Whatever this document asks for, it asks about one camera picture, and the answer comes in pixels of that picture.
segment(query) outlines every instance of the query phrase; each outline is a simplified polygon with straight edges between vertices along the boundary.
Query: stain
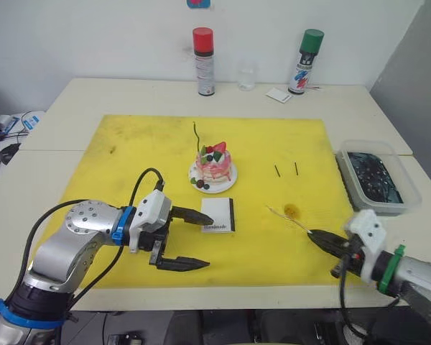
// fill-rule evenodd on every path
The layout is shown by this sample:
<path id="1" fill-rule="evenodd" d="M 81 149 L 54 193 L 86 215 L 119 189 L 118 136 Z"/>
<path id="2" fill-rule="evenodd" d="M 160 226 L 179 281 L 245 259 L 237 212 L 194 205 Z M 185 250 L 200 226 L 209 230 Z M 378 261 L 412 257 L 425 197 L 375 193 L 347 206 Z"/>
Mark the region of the stain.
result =
<path id="1" fill-rule="evenodd" d="M 284 214 L 292 219 L 300 219 L 300 210 L 292 203 L 288 203 L 284 206 Z"/>

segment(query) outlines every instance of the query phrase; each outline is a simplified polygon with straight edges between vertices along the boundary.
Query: small card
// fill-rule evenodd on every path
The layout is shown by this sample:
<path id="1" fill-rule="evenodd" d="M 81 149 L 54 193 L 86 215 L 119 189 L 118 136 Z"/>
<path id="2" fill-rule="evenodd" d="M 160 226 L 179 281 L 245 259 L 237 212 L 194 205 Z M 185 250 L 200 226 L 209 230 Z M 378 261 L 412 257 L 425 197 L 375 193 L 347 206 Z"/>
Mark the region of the small card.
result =
<path id="1" fill-rule="evenodd" d="M 276 99 L 278 102 L 286 103 L 288 100 L 292 98 L 290 93 L 286 93 L 277 88 L 273 88 L 272 90 L 265 93 L 268 97 Z"/>
<path id="2" fill-rule="evenodd" d="M 210 216 L 214 223 L 201 226 L 205 233 L 224 233 L 235 231 L 235 217 L 232 198 L 203 198 L 201 212 Z"/>

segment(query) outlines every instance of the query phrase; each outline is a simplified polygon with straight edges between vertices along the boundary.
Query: white table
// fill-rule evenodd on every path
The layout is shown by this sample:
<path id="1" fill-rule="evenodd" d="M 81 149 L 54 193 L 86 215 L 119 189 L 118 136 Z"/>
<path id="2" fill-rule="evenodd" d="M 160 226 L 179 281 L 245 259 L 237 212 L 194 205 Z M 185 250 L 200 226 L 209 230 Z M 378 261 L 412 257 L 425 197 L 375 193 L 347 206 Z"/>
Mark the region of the white table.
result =
<path id="1" fill-rule="evenodd" d="M 167 102 L 166 106 L 158 100 L 156 103 L 149 100 L 154 95 L 165 95 L 171 84 L 179 86 L 175 92 L 181 97 L 165 97 L 163 101 Z M 226 99 L 236 100 L 236 96 L 242 97 L 244 101 L 237 105 L 239 109 L 236 114 L 239 116 L 264 114 L 271 117 L 287 116 L 298 108 L 323 109 L 323 105 L 316 104 L 320 103 L 319 95 L 322 95 L 323 102 L 328 102 L 328 114 L 334 113 L 331 104 L 340 110 L 348 109 L 346 113 L 338 112 L 334 120 L 330 116 L 323 117 L 334 149 L 344 139 L 369 139 L 367 131 L 351 131 L 347 121 L 354 117 L 351 123 L 365 126 L 364 128 L 376 129 L 377 125 L 374 123 L 389 126 L 385 130 L 374 130 L 376 138 L 389 142 L 399 154 L 409 154 L 408 146 L 362 87 L 326 86 L 323 91 L 309 91 L 309 98 L 312 100 L 309 106 L 304 101 L 306 98 L 297 97 L 285 105 L 289 110 L 284 110 L 282 104 L 262 96 L 261 88 L 269 89 L 270 86 L 259 86 L 257 91 L 242 93 L 232 85 L 223 84 L 218 87 L 218 92 Z M 4 297 L 14 284 L 30 227 L 41 214 L 60 200 L 103 114 L 207 114 L 203 109 L 203 101 L 199 98 L 214 98 L 193 97 L 189 90 L 195 92 L 194 83 L 75 79 L 69 84 L 0 178 L 0 297 Z M 347 101 L 348 94 L 351 95 L 351 101 Z M 258 97 L 264 97 L 268 102 L 264 104 L 264 100 L 259 101 Z M 301 102 L 301 106 L 294 106 L 292 102 L 295 101 Z M 193 108 L 193 102 L 197 102 L 200 110 Z M 356 103 L 362 104 L 359 110 L 360 114 L 364 114 L 362 119 L 357 119 L 358 115 L 354 113 Z M 210 115 L 227 115 L 232 106 L 233 103 L 219 105 L 218 111 L 212 109 L 209 112 Z M 164 112 L 164 108 L 169 111 L 168 114 Z M 307 117 L 307 113 L 301 114 L 292 117 Z M 72 123 L 71 126 L 77 135 L 69 135 L 66 132 L 70 128 L 69 123 L 76 119 L 78 125 Z M 333 131 L 329 130 L 329 123 L 332 124 Z M 406 244 L 408 255 L 431 261 L 431 181 L 415 158 L 403 156 L 401 160 L 420 190 L 423 203 L 421 208 L 412 213 L 382 219 L 388 231 L 388 250 L 393 250 L 398 244 Z M 388 299 L 372 286 L 358 286 L 348 288 L 347 301 L 349 306 L 366 307 L 383 305 Z M 338 307 L 336 286 L 95 289 L 76 306 L 81 310 L 331 307 Z"/>

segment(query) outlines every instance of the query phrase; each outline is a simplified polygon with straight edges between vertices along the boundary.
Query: plastic container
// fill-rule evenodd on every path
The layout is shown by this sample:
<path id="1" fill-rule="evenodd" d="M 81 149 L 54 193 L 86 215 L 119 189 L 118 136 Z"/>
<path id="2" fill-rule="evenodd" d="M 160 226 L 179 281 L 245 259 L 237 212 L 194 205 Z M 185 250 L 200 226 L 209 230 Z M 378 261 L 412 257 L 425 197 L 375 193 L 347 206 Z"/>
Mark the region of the plastic container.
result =
<path id="1" fill-rule="evenodd" d="M 402 198 L 402 203 L 382 203 L 368 198 L 363 192 L 356 171 L 351 164 L 349 152 L 369 153 L 380 158 Z M 368 140 L 347 140 L 337 152 L 336 159 L 343 176 L 343 182 L 356 209 L 371 208 L 378 215 L 395 216 L 416 208 L 422 203 L 418 189 L 389 144 Z"/>

